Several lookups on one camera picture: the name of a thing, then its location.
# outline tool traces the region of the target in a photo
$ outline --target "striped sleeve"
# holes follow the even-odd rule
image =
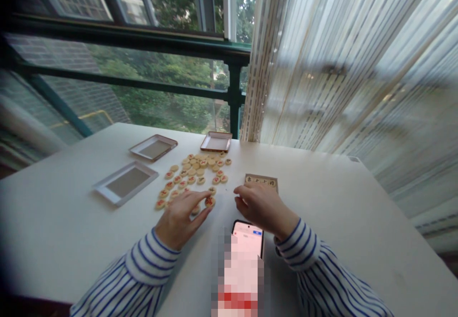
[[[299,298],[307,316],[392,317],[372,288],[351,274],[330,247],[299,220],[279,242],[278,253],[297,273]]]
[[[165,246],[153,229],[108,266],[70,308],[70,315],[153,316],[179,254]]]

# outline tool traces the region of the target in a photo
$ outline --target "metal railing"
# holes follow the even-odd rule
[[[92,134],[87,125],[78,118],[40,75],[126,86],[131,89],[142,88],[224,100],[230,107],[230,132],[233,134],[233,138],[238,138],[239,136],[240,107],[245,102],[245,94],[240,89],[240,70],[250,62],[249,45],[214,40],[198,35],[177,35],[170,34],[169,32],[26,15],[14,15],[5,31],[65,41],[78,41],[127,49],[222,60],[229,68],[228,89],[226,91],[217,91],[39,66],[25,61],[3,39],[1,45],[7,56],[2,59],[2,67],[16,72],[25,79],[31,87],[46,99],[84,137]]]

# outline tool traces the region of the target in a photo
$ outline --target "white table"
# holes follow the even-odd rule
[[[178,147],[154,164],[128,152],[155,133],[177,140]],[[154,203],[166,182],[163,175],[189,153],[198,153],[203,138],[118,123],[2,180],[1,234],[15,292],[76,302],[113,258],[156,224],[162,213],[154,211]],[[241,218],[232,191],[245,173],[278,177],[285,203],[372,285],[395,315],[452,316],[458,311],[458,281],[361,163],[234,140],[228,158],[233,164],[223,170],[229,182],[218,186],[217,207],[184,249],[159,316],[209,315],[211,244],[222,225],[230,228]],[[133,160],[160,177],[114,208],[92,185]],[[207,189],[212,176],[206,171],[208,184],[194,187]],[[266,234],[272,292],[281,291],[272,295],[273,316],[281,311],[294,316],[294,275],[273,250]]]

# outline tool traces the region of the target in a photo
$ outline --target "rectangular tray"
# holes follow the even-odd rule
[[[151,160],[151,162],[155,162],[177,145],[177,141],[155,134],[154,136],[145,139],[143,142],[134,145],[129,149],[129,151],[141,157],[147,158],[148,160]]]
[[[202,151],[211,152],[225,152],[229,151],[230,141],[232,139],[231,133],[219,133],[209,131],[200,146]]]
[[[96,183],[93,189],[114,205],[122,206],[158,176],[158,172],[134,161]]]
[[[257,182],[256,179],[258,179],[260,184],[266,184],[272,188],[275,188],[275,190],[278,193],[278,179],[273,178],[270,176],[262,176],[262,175],[257,175],[257,174],[245,174],[245,182]]]

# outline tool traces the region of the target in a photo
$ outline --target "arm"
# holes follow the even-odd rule
[[[393,316],[370,286],[352,275],[329,246],[264,185],[234,190],[237,209],[275,235],[279,254],[297,273],[302,307],[308,316]]]
[[[303,220],[283,242],[280,255],[297,273],[299,297],[308,316],[393,316],[372,288],[351,274]]]
[[[162,287],[179,252],[165,246],[151,230],[98,277],[71,316],[145,315],[156,313]]]
[[[184,244],[207,218],[191,211],[210,192],[186,192],[168,207],[156,227],[113,261],[70,309],[71,316],[149,316],[156,313],[162,289]]]

